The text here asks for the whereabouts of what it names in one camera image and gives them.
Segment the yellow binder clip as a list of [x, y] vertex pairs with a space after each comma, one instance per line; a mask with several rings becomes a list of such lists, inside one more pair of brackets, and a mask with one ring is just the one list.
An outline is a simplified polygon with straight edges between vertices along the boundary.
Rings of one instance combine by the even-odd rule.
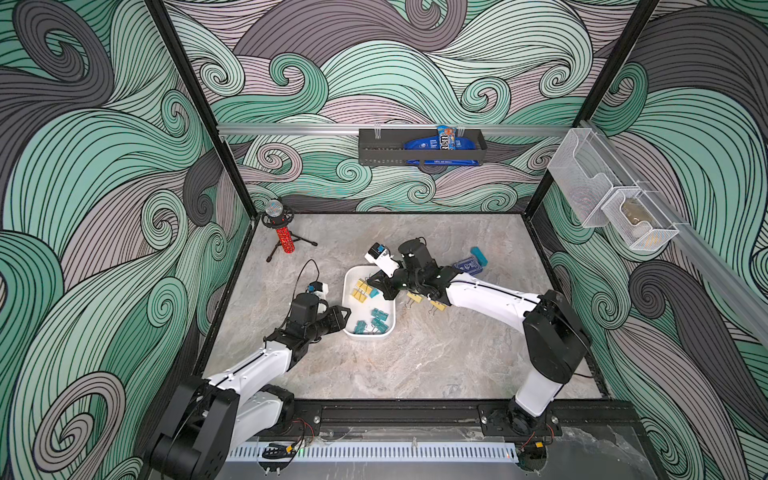
[[423, 301], [423, 296], [421, 296], [421, 295], [419, 295], [417, 293], [413, 293], [413, 292], [408, 292], [407, 293], [407, 298], [408, 298], [408, 300], [406, 302], [406, 306], [407, 307], [410, 307], [410, 306], [412, 306], [414, 304], [419, 304], [419, 303], [421, 303]]
[[438, 301], [435, 301], [435, 300], [430, 300], [429, 304], [431, 305], [430, 312], [432, 314], [434, 314], [435, 312], [438, 312], [438, 311], [443, 312], [447, 308], [447, 306], [445, 304], [443, 304], [441, 302], [438, 302]]

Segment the white plastic storage tray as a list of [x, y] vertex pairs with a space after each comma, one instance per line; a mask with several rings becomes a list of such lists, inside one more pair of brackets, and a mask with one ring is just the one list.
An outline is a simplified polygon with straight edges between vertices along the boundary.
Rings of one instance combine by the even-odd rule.
[[395, 301], [386, 300], [381, 287], [371, 287], [367, 283], [377, 271], [375, 266], [359, 265], [345, 274], [342, 306], [351, 311], [344, 329], [349, 338], [383, 340], [394, 331]]

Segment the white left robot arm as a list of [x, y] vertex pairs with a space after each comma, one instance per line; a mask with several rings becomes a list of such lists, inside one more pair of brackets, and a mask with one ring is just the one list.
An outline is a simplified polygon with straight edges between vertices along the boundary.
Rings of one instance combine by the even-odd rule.
[[149, 468], [163, 479], [214, 479], [232, 449], [264, 430], [290, 427], [292, 394], [272, 381], [323, 336], [344, 330], [350, 316], [350, 308], [331, 305], [317, 292], [296, 295], [286, 319], [256, 352], [177, 387], [145, 450]]

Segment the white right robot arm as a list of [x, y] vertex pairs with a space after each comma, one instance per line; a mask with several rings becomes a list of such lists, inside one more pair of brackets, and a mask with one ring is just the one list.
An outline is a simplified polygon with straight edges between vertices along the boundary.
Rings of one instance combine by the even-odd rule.
[[590, 352], [591, 340], [579, 315], [555, 290], [524, 293], [480, 280], [455, 267], [440, 266], [420, 238], [402, 243], [400, 257], [373, 244], [365, 259], [378, 271], [369, 280], [387, 300], [402, 291], [441, 305], [478, 312], [518, 331], [526, 342], [531, 370], [503, 415], [518, 437], [548, 434], [545, 414]]

